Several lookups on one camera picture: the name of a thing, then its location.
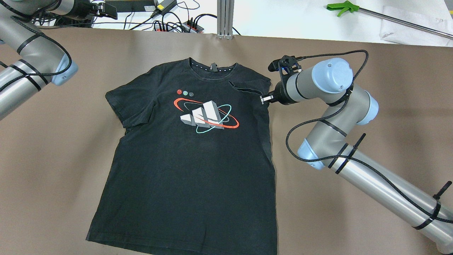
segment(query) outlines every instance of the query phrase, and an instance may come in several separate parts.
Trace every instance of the cable tie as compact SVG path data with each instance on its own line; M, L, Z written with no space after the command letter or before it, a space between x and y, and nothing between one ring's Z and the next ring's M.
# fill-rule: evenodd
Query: cable tie
M360 143L363 141L363 138L365 138L366 134L363 133L362 136L360 136L359 140L357 140L356 144L352 147L351 152L349 152L349 155L346 157L345 161L340 165L340 167L335 171L336 174L339 174L341 170L345 167L345 165L349 162L349 160L352 158L354 153L356 153L356 150L359 148Z
M351 86L349 86L349 88L346 89L346 92L344 93L344 95L342 97L340 97L340 99L338 99L337 101L333 102L333 103L326 103L328 106L337 106L341 103L343 103L346 98L348 98L351 94L352 94L352 90L354 89L354 83L351 84Z
M343 145L343 147L341 148L341 150L338 151L337 156L341 155L343 153L343 151L347 148L347 146L348 146L348 143L345 143ZM337 159L338 159L338 157L333 158L332 162L330 162L330 164L328 166L329 169L332 168L332 166L335 164Z
M435 194L433 196L433 198L435 200L439 200L440 199L440 196L448 189L448 187L450 187L450 185L452 184L451 181L448 181L441 189L439 192L437 192L437 194Z
M422 228L431 224L431 222L433 222L437 218L437 215L439 215L440 207L441 207L440 201L436 199L436 207L435 207L434 212L431 215L431 217L426 219L422 224L420 224L416 227L413 227L413 228L415 228L416 230L421 230Z

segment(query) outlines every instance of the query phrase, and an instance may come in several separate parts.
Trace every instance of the cable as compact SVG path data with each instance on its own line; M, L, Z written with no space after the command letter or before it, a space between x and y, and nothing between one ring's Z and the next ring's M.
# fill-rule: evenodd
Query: cable
M133 13L134 13L134 10L132 10L132 12L130 12L129 15L127 15L126 18L124 19L124 27L123 27L123 30L126 29L127 18L129 18L129 16L131 16Z
M47 12L47 11L41 11L38 13L37 16L35 16L31 19L31 22L34 24L38 22L39 25L42 26L42 25L44 25L44 23L52 22L58 18L60 18L60 15L58 15L58 14Z
M148 30L148 29L150 29L150 28L153 28L153 29L155 30L155 28L156 28L156 22L160 22L160 21L156 20L156 21L152 22L152 23L151 23L151 24L153 25L152 27L148 27L148 28L142 29L142 31Z
M198 7L196 7L196 8L188 8L185 1L182 1L182 2L180 2L180 3L177 3L176 5L177 5L179 8L187 9L187 10L196 10L196 9L200 8L200 4L199 4L197 1L195 1L195 0L193 0L193 1L194 1L195 3L197 3ZM179 6L179 4L182 4L182 3L184 3L184 5L186 5L186 8Z
M58 42L55 41L54 39L52 39L52 38L46 36L44 33L40 33L40 32L38 32L38 31L35 31L35 30L33 30L32 28L28 27L28 26L25 25L25 24L20 20L20 18L17 17L17 16L11 16L11 19L12 19L14 22L18 23L19 25L21 25L22 27L24 27L25 29L27 29L28 31L30 31L30 32L32 32L32 33L34 33L34 34L37 34L37 35L39 35L39 36L41 36L41 37L44 37L45 39L47 39L47 40L51 41L52 43L56 44L56 45L57 45L57 46L58 46L58 47L59 47L59 48L67 55L68 64L67 64L67 66L66 66L63 70L58 71L58 72L55 72L55 73L34 73L34 74L26 74L26 75L17 76L16 78L14 78L14 79L8 81L5 85L3 85L3 86L0 88L0 92L3 91L6 87L8 87L9 85L11 85L12 83L14 83L14 82L16 82L16 81L18 81L18 80L20 80L20 79L22 79L22 78L25 78L25 77L27 77L27 76L36 76L36 75L38 75L38 76L54 76L54 75L59 75L59 74L62 74L62 73L64 73L64 72L66 72L66 71L71 67L71 65L72 65L72 58L71 58L71 56L69 55L69 52L68 52L68 51L67 51L60 43L58 43Z
M127 24L127 29L130 28L130 24L131 24L133 18L135 17L135 13L136 13L135 11L134 11L134 13L132 13L132 17L130 18L130 21L129 21L128 24Z
M178 19L179 23L180 23L181 25L183 24L183 23L181 22L181 20L179 19L179 17L178 17L174 12L169 11L169 12L167 12L166 14L168 14L168 13L173 14L173 15ZM162 15L162 23L164 23L164 17L165 17L166 14Z
M189 31L187 31L187 33L190 33L190 30L192 29L192 27L189 26L189 20L190 20L189 8L187 7L186 2L183 1L182 3L184 3L184 5L186 6L185 9L187 9L187 26L189 27Z
M177 23L174 23L174 22L167 22L167 24L174 24L174 26L171 26L171 29L168 30L167 32L175 30L177 32L184 33L184 31L185 31L184 30L185 28L183 27L183 25L178 25Z
M48 8L50 8L51 6L55 5L55 4L58 3L59 1L61 1L61 0L55 0L54 2L52 2L52 3L50 3L50 4L46 5L46 6L44 6L43 8L38 9L38 10L35 11L31 16L32 16L32 17L36 16L38 13L47 10Z
M156 17L157 15L159 15L159 9L154 10L154 12L151 14L151 16L147 20L143 21L142 23L139 23L138 25L136 25L135 27L133 27L133 28L131 28L129 30L134 30L135 28L137 28L137 27L139 27L141 25L144 25L146 22L148 22L152 18Z
M217 19L217 16L215 16L214 14L209 14L209 13L203 13L203 14L200 14L198 15L197 17L195 17L195 19L193 20L194 24L195 24L195 28L198 27L198 21L200 20L200 18L204 17L204 16L209 16L209 17L213 17L213 18L216 18ZM232 27L236 33L238 35L241 35L234 27Z

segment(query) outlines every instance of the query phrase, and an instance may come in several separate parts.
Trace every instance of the green grabber tool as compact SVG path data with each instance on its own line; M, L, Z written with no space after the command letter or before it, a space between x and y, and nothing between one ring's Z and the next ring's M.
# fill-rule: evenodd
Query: green grabber tool
M438 30L435 30L435 29L432 29L432 28L428 28L428 27L424 27L424 26L421 26L421 25L417 25L417 24L414 24L414 23L411 23L411 22L408 22L408 21L405 21L405 20L400 20L400 19L397 19L397 18L394 18L394 17L390 17L390 16L387 16L387 15L381 14L381 13L377 13L377 12L374 12L372 10L367 10L367 9L364 9L364 8L360 8L358 5L355 5L355 4L351 3L350 1L345 1L344 3L338 3L338 4L328 4L327 5L327 10L340 10L340 12L337 15L338 17L340 17L346 11L350 11L351 13L354 12L354 11L361 11L361 12L364 12L364 13L369 14L369 15L374 16L374 17L378 17L378 18L381 18L381 19L384 19L384 20L392 21L392 22L395 22L395 23L398 23L398 24L401 24L401 25L405 25L405 26L408 26L408 27L411 27L411 28L415 28L415 29L424 31L424 32L428 32L430 34L435 34L435 35L442 36L442 37L445 37L445 38L448 38L448 39L453 39L453 34L448 34L448 33L445 33L445 32L442 32L442 31L438 31Z

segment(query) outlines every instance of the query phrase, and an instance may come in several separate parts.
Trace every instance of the black cable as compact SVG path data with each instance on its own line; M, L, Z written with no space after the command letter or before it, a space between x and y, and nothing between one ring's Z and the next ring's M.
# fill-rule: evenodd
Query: black cable
M127 15L126 18L124 19L124 27L123 27L123 30L126 29L127 18L129 18L129 16L131 16L133 13L134 13L134 11L132 10L132 12L130 12L129 15Z
M164 17L165 17L165 15L167 15L168 13L173 14L173 15L178 19L179 23L180 23L180 24L183 24L183 23L181 22L181 20L179 19L179 17L178 17L174 12L171 12L171 11L169 11L169 12L167 12L166 14L162 15L162 23L163 23L163 24L164 24Z
M195 19L193 20L194 24L195 24L195 28L198 27L198 22L200 20L200 18L204 17L204 16L209 16L209 17L213 17L213 18L216 18L217 19L217 16L215 16L214 14L209 14L209 13L203 13L203 14L200 14L198 15L197 17L195 17ZM236 31L236 33L238 35L241 35L234 27L233 29Z
M14 82L16 82L16 81L18 81L18 80L20 80L20 79L22 79L22 78L25 78L25 77L27 77L27 76L36 76L36 75L38 75L38 76L54 76L54 75L59 75L59 74L62 74L62 73L64 73L64 72L66 72L66 71L71 67L71 65L72 65L72 58L71 58L71 56L69 55L69 52L68 52L68 51L67 51L60 43L58 43L58 42L55 41L54 39L52 39L52 38L46 36L44 33L40 33L40 32L38 32L38 31L35 31L34 29L28 27L28 26L25 25L25 24L20 20L20 18L17 17L17 16L11 16L11 19L12 19L14 22L18 23L19 25L21 25L22 27L24 27L25 29L27 29L28 31L30 31L30 32L32 32L32 33L34 33L34 34L37 34L37 35L39 35L39 36L41 36L41 37L44 37L45 39L47 39L47 40L51 41L52 43L56 44L56 45L57 45L59 48L61 48L61 50L67 55L67 58L68 58L69 63L67 64L67 66L66 66L63 70L58 71L58 72L55 72L55 73L34 73L34 74L26 74L26 75L17 76L16 78L14 78L14 79L8 81L5 85L3 85L3 86L0 88L0 92L3 91L6 87L8 87L9 85L11 85L12 83L14 83Z
M183 25L181 25L181 24L178 25L177 23L174 23L174 22L167 22L167 24L173 24L173 26L170 26L171 29L168 30L167 32L170 32L170 31L172 31L172 30L175 30L175 31L177 31L177 32L184 33L184 31L185 31L185 29L186 29L185 27L183 27Z
M187 10L196 10L196 9L200 8L200 4L199 4L197 1L195 1L195 0L193 0L193 1L194 1L195 3L197 3L197 5L198 5L197 8L188 8L186 2L184 2L184 1L182 1L182 2L180 2L180 3L177 3L176 5L177 5L179 8L187 9ZM179 4L182 4L182 3L184 3L184 5L186 5L186 8L179 6Z
M148 28L142 29L142 31L148 30L148 29L150 29L150 28L152 28L152 29L155 30L155 28L156 28L156 22L160 22L160 21L158 21L158 20L153 21L153 22L151 23L151 24L153 25L152 27L148 27Z
M187 9L187 26L189 27L189 31L187 31L187 33L190 33L190 30L192 29L192 27L191 27L192 25L189 25L189 19L190 19L189 8L187 7L186 2L183 1L182 3L184 3L184 5L186 6L185 9Z
M58 14L47 12L47 11L42 11L38 14L38 16L33 17L31 19L31 22L32 23L39 22L39 25L42 26L42 25L44 25L44 23L52 22L59 17L60 17L60 15L58 15Z
M131 24L131 22L132 22L132 19L135 17L135 14L136 14L136 12L134 11L134 13L132 14L132 17L130 18L129 22L127 23L127 24L128 24L128 25L127 25L127 29L130 28L130 24Z
M36 15L39 14L40 12L47 10L49 7L55 5L55 4L58 3L59 1L61 1L61 0L55 0L54 2L52 2L52 3L50 3L50 4L46 5L46 6L44 6L43 8L38 9L38 10L35 11L31 16L32 16L32 17L36 16Z
M341 56L341 55L347 55L347 54L358 53L358 52L365 53L365 60L362 64L362 66L357 70L356 74L352 78L352 82L354 83L354 80L357 78L357 76L360 74L360 72L365 67L366 63L368 62L369 55L368 55L368 52L364 49L352 50L352 51L343 52L343 53L328 53L328 54L319 54L319 55L298 57L298 58L296 58L296 61L302 61L304 59L317 58L317 57Z
M241 35L234 27L233 27L233 30L235 30L238 35Z
M129 30L134 30L135 28L137 28L137 27L139 27L141 25L144 25L146 22L148 22L149 20L153 19L157 15L159 15L159 9L154 10L154 12L151 14L151 16L147 20L143 21L142 23L139 23L138 25L136 25L135 27L133 27L133 28L131 28Z

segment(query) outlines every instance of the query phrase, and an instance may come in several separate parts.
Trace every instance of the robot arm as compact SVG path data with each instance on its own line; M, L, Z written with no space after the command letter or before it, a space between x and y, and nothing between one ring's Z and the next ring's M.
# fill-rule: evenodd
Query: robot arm
M0 0L0 39L22 57L0 73L0 120L48 83L62 85L78 70L69 53L31 22L42 10L74 20L116 19L114 7L89 0Z
M350 87L353 76L349 64L333 58L304 71L296 69L301 70L294 57L274 61L269 70L280 71L282 79L274 91L262 96L262 103L291 104L321 98L329 107L321 118L312 121L316 125L297 155L291 152L293 156L319 170L325 166L333 169L436 242L441 253L453 254L453 211L440 204L440 197L424 193L361 153L357 149L360 142L351 146L344 141L356 124L367 124L378 112L376 100L367 91L357 84L353 90Z

